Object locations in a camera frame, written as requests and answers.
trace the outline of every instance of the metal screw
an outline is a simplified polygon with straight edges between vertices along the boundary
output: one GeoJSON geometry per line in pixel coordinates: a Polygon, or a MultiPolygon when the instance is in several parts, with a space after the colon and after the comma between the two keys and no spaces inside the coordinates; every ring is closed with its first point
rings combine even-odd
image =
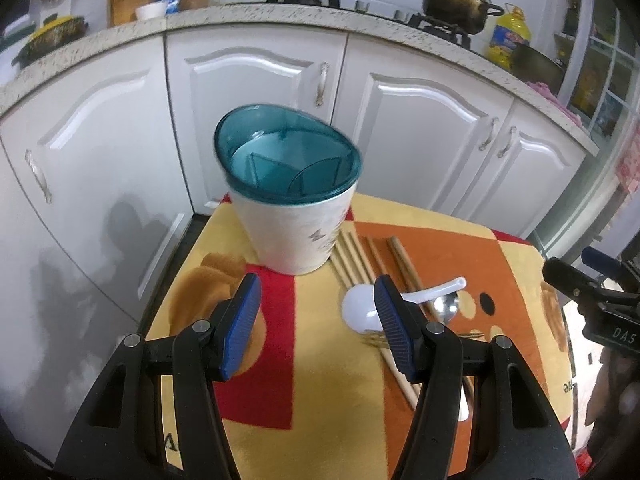
{"type": "Polygon", "coordinates": [[[193,325],[191,325],[191,328],[193,328],[194,332],[201,334],[211,328],[211,323],[206,319],[199,319],[193,325]]]}
{"type": "Polygon", "coordinates": [[[427,330],[432,334],[442,334],[444,332],[444,326],[442,323],[438,323],[437,321],[431,321],[427,323],[427,330]]]}
{"type": "Polygon", "coordinates": [[[124,338],[124,346],[128,346],[129,348],[133,348],[134,346],[138,346],[140,343],[140,336],[138,334],[129,334],[124,338]]]}
{"type": "Polygon", "coordinates": [[[511,339],[509,339],[507,336],[505,335],[499,335],[497,338],[495,338],[495,343],[500,347],[500,348],[504,348],[505,350],[507,348],[511,348],[511,339]]]}

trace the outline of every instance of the table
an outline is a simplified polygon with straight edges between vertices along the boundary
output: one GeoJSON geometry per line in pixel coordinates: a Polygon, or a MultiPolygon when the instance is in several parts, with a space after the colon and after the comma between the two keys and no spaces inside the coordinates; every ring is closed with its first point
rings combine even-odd
{"type": "MultiPolygon", "coordinates": [[[[174,285],[210,252],[238,254],[263,284],[266,338],[255,364],[216,384],[225,430],[244,480],[390,477],[413,411],[378,350],[340,317],[344,288],[329,263],[305,276],[258,265],[233,205],[221,204],[204,227],[174,285]]],[[[439,213],[356,194],[346,228],[359,236],[398,236],[425,286],[465,276],[466,307],[450,324],[486,339],[509,336],[558,419],[572,413],[568,353],[545,317],[542,257],[531,245],[439,213]]],[[[390,253],[383,254],[390,260],[390,253]]],[[[147,339],[168,335],[172,285],[147,339]]],[[[162,378],[162,417],[170,463],[180,467],[172,378],[162,378]]],[[[450,473],[463,470],[470,420],[460,422],[450,473]]]]}

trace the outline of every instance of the tablecloth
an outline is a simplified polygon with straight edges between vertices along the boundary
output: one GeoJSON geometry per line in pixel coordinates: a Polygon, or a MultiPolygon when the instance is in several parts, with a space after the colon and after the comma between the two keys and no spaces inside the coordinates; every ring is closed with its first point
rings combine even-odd
{"type": "MultiPolygon", "coordinates": [[[[464,276],[468,301],[450,328],[479,330],[487,340],[509,336],[559,420],[568,421],[569,357],[547,322],[543,260],[535,248],[483,226],[361,194],[344,227],[376,238],[380,247],[384,238],[398,236],[425,286],[464,276]]],[[[378,350],[342,321],[344,288],[331,265],[295,277],[261,267],[231,203],[221,204],[204,227],[147,339],[168,335],[175,283],[210,252],[243,256],[263,286],[262,352],[247,371],[215,386],[242,478],[389,478],[413,411],[378,350]]],[[[383,258],[391,267],[390,253],[383,258]]],[[[162,418],[167,459],[180,467],[171,377],[162,378],[162,418]]],[[[465,468],[469,434],[470,420],[460,422],[451,474],[465,468]]]]}

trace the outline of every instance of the yellow oil jug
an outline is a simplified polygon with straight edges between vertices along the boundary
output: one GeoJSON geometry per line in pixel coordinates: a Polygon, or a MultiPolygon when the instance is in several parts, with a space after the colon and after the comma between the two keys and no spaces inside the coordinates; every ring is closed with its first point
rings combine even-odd
{"type": "Polygon", "coordinates": [[[526,45],[531,41],[531,31],[524,22],[524,12],[513,4],[504,4],[509,11],[495,22],[494,35],[489,43],[486,58],[510,70],[510,58],[518,43],[526,45]]]}

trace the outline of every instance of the spoon handle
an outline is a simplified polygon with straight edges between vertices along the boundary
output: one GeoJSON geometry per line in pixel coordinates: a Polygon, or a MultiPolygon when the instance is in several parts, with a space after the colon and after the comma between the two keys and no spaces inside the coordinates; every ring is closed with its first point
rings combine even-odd
{"type": "Polygon", "coordinates": [[[402,294],[402,298],[412,303],[425,303],[426,301],[435,300],[440,296],[446,296],[452,292],[457,292],[466,287],[466,280],[460,276],[455,280],[443,283],[442,285],[427,288],[426,290],[419,290],[418,292],[405,292],[402,294]]]}

